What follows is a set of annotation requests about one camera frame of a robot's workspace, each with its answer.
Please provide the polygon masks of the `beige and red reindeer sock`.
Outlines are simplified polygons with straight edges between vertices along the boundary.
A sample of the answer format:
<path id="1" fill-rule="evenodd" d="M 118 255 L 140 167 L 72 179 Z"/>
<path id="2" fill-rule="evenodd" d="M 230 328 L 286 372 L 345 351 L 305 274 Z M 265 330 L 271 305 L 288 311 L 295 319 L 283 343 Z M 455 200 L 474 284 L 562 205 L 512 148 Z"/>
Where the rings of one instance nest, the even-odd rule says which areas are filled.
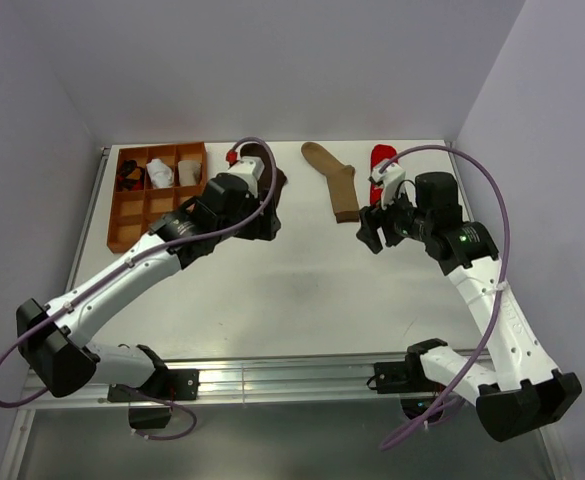
<path id="1" fill-rule="evenodd" d="M 179 184 L 183 187 L 198 185 L 202 180 L 202 163 L 197 160 L 186 159 L 177 165 Z"/>

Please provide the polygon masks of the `white sock with black stripes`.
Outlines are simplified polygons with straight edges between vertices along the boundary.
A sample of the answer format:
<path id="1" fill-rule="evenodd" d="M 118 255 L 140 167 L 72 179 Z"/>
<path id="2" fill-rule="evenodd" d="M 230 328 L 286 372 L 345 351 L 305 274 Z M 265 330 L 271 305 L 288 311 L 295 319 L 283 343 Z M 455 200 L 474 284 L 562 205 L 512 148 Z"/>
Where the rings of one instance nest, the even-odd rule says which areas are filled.
<path id="1" fill-rule="evenodd" d="M 155 189 L 172 188 L 175 185 L 174 172 L 160 158 L 153 158 L 146 166 L 150 183 Z"/>

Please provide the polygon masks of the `black orange argyle sock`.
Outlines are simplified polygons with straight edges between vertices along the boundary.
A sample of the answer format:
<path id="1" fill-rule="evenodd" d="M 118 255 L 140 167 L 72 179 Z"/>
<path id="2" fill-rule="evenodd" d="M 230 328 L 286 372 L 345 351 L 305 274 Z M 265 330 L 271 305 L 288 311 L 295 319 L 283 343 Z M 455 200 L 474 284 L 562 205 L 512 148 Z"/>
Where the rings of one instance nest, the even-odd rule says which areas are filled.
<path id="1" fill-rule="evenodd" d="M 145 169 L 135 160 L 124 160 L 116 171 L 118 191 L 140 191 L 144 189 Z"/>

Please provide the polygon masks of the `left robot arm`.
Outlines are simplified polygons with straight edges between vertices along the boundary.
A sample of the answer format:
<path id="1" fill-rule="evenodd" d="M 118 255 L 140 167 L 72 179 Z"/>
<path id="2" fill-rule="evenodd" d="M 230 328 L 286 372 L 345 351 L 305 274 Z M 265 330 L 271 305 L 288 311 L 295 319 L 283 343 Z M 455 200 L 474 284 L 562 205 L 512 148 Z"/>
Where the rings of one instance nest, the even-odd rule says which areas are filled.
<path id="1" fill-rule="evenodd" d="M 42 306 L 17 309 L 19 353 L 47 391 L 69 396 L 87 384 L 131 387 L 144 399 L 168 389 L 172 374 L 146 345 L 108 346 L 94 335 L 124 307 L 232 237 L 271 241 L 281 228 L 282 173 L 258 179 L 251 170 L 216 175 L 199 196 L 162 214 L 121 258 L 76 290 Z"/>

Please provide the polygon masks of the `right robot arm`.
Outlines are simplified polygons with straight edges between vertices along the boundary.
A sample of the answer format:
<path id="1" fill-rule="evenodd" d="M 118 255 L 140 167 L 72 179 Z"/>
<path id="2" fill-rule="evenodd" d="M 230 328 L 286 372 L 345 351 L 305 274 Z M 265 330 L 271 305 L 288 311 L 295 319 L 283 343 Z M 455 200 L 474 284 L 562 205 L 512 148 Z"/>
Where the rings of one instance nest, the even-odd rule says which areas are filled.
<path id="1" fill-rule="evenodd" d="M 486 368 L 441 339 L 425 340 L 410 346 L 403 360 L 375 365 L 372 390 L 451 390 L 476 408 L 498 442 L 558 421 L 581 394 L 581 383 L 559 369 L 533 333 L 502 277 L 504 253 L 483 224 L 464 219 L 455 177 L 420 174 L 411 182 L 413 198 L 400 167 L 376 168 L 370 181 L 380 198 L 361 209 L 358 239 L 375 254 L 406 239 L 422 243 L 468 307 L 492 360 Z"/>

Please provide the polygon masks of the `dark brown sock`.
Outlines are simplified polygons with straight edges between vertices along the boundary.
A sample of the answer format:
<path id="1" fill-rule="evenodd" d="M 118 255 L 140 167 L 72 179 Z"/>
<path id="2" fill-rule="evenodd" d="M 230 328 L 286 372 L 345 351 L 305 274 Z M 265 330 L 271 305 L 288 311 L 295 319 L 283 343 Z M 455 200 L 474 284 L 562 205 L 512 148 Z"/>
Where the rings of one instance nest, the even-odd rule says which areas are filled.
<path id="1" fill-rule="evenodd" d="M 258 189 L 260 193 L 267 194 L 271 190 L 272 176 L 276 176 L 271 203 L 277 206 L 280 201 L 282 190 L 287 183 L 287 177 L 285 173 L 280 168 L 274 169 L 272 167 L 271 160 L 266 149 L 258 143 L 252 142 L 243 144 L 240 149 L 240 156 L 257 157 L 263 162 L 264 170 L 258 180 Z"/>

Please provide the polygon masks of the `orange compartment tray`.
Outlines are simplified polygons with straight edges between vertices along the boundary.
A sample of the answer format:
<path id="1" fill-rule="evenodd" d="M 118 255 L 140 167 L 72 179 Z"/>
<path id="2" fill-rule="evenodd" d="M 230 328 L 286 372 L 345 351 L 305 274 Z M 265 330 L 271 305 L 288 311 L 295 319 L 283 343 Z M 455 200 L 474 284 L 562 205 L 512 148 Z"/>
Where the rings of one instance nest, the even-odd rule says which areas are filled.
<path id="1" fill-rule="evenodd" d="M 172 188 L 155 189 L 150 183 L 146 166 L 153 158 L 160 158 L 174 172 Z M 202 163 L 202 180 L 196 186 L 179 184 L 177 165 L 181 160 L 192 159 Z M 145 169 L 144 189 L 118 191 L 116 171 L 124 160 L 135 160 Z M 113 196 L 108 225 L 107 246 L 114 253 L 122 253 L 136 243 L 151 223 L 203 192 L 207 182 L 207 152 L 203 142 L 124 147 L 119 150 L 115 163 Z"/>

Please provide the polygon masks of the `tan sock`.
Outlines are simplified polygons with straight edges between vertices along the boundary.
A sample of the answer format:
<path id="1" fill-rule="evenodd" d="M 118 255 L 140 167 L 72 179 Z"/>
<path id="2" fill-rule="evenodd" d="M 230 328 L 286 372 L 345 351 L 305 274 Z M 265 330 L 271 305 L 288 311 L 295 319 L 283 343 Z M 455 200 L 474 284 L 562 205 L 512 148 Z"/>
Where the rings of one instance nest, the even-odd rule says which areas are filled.
<path id="1" fill-rule="evenodd" d="M 325 177 L 336 222 L 358 223 L 359 204 L 354 185 L 354 167 L 341 163 L 315 142 L 305 142 L 301 146 L 301 153 L 306 162 Z"/>

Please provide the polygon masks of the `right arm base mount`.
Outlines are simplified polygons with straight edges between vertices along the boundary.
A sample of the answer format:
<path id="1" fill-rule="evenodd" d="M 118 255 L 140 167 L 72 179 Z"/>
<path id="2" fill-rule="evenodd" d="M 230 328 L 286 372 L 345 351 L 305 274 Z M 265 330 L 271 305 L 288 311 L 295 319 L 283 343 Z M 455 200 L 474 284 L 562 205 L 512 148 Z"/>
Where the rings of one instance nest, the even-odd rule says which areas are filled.
<path id="1" fill-rule="evenodd" d="M 425 413 L 444 390 L 442 384 L 428 380 L 406 360 L 374 363 L 366 387 L 378 395 L 400 395 L 402 411 L 409 420 Z"/>

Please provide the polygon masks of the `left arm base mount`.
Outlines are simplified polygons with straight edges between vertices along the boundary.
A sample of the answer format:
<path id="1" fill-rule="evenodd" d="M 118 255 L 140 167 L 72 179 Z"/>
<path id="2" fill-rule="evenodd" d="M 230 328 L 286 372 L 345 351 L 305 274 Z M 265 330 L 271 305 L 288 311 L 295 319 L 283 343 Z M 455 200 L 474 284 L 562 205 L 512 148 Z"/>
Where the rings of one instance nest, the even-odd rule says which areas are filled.
<path id="1" fill-rule="evenodd" d="M 109 403 L 133 403 L 142 400 L 158 404 L 158 407 L 128 407 L 128 423 L 136 434 L 147 435 L 151 440 L 174 440 L 182 438 L 194 430 L 197 417 L 193 411 L 178 401 L 194 401 L 197 399 L 199 382 L 198 369 L 170 369 L 152 349 L 145 345 L 137 348 L 152 361 L 154 371 L 140 387 L 129 387 L 120 384 L 111 385 L 108 389 Z M 151 430 L 166 428 L 172 414 L 181 410 L 191 417 L 191 425 L 181 434 L 158 435 Z"/>

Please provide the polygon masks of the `aluminium rail frame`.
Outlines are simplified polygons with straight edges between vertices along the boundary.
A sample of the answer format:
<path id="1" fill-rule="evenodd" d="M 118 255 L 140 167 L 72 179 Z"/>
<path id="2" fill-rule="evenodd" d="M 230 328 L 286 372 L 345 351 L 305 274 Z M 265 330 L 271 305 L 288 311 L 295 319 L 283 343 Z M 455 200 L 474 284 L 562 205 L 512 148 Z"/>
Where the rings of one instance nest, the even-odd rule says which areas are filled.
<path id="1" fill-rule="evenodd" d="M 507 271 L 509 250 L 503 252 Z M 492 360 L 481 342 L 474 350 L 460 349 L 461 356 L 490 368 Z M 233 359 L 174 359 L 170 369 L 198 369 L 200 371 L 197 399 L 191 402 L 201 405 L 250 405 L 294 402 L 341 402 L 378 397 L 366 387 L 377 362 L 401 361 L 405 352 L 349 353 L 308 356 L 255 357 Z M 460 408 L 474 407 L 451 390 L 441 402 L 440 409 L 428 421 L 425 428 L 449 419 Z M 542 448 L 553 479 L 569 479 L 573 472 L 555 431 L 556 422 L 520 436 L 534 436 Z"/>

